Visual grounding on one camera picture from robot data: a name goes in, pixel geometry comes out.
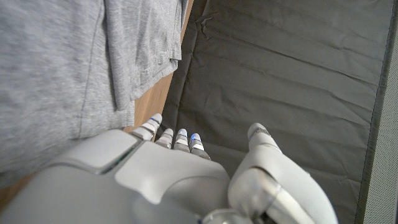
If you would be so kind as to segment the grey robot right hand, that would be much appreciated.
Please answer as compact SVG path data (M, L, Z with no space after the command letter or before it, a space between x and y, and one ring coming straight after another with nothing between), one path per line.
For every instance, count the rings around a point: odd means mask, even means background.
M161 115L131 133L110 130L50 161L1 212L2 223L336 223L311 175L267 129L248 129L233 175L198 134L166 129Z

